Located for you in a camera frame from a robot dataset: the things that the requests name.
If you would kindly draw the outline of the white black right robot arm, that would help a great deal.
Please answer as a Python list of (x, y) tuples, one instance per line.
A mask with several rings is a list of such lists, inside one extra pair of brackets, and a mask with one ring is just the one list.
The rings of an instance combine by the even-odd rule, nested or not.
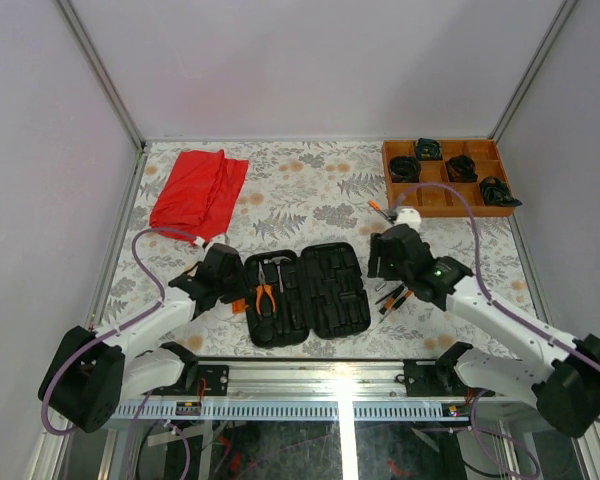
[(469, 267), (434, 257), (406, 224), (372, 235), (368, 270), (372, 278), (400, 281), (419, 300), (472, 323), (512, 352), (504, 358), (451, 347), (435, 372), (443, 392), (472, 387), (515, 398), (571, 438), (582, 437), (599, 419), (599, 337), (578, 339), (508, 304)]

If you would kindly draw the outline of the orange black pliers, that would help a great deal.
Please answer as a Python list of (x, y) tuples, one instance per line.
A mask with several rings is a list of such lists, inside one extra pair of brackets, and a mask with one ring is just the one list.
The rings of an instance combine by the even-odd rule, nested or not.
[(258, 264), (258, 286), (256, 289), (256, 311), (262, 316), (271, 316), (276, 313), (277, 304), (273, 293), (273, 286), (266, 281), (263, 264)]

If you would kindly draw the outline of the steel claw hammer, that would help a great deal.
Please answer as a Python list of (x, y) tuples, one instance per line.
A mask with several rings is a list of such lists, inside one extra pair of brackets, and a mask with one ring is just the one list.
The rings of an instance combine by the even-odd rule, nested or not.
[(277, 287), (278, 287), (278, 292), (280, 294), (282, 294), (284, 292), (284, 284), (283, 284), (282, 274), (281, 274), (281, 264), (285, 260), (288, 260), (288, 257), (286, 257), (286, 256), (275, 256), (275, 257), (272, 257), (272, 258), (265, 258), (262, 261), (262, 266), (273, 265), (275, 267), (275, 269), (276, 269), (276, 275), (277, 275)]

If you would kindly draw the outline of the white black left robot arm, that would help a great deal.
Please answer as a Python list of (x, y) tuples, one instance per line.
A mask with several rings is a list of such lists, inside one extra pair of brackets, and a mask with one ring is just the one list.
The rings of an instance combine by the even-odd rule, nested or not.
[(161, 294), (155, 305), (119, 326), (70, 329), (39, 387), (43, 409), (92, 433), (132, 397), (195, 391), (201, 383), (198, 357), (163, 338), (217, 303), (230, 304), (245, 296), (239, 252), (225, 244), (211, 245), (202, 261), (171, 280)]

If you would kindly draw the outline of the black plastic tool case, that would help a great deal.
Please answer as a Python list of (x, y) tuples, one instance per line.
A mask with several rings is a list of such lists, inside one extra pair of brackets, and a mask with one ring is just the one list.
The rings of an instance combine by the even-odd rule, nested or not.
[[(277, 287), (276, 269), (263, 266), (273, 286), (276, 313), (256, 311), (258, 264), (265, 258), (286, 256), (281, 264), (284, 292)], [(277, 348), (304, 342), (311, 333), (323, 340), (349, 337), (371, 325), (367, 292), (356, 252), (346, 242), (310, 245), (301, 252), (278, 250), (255, 254), (244, 261), (247, 296), (245, 314), (252, 343)]]

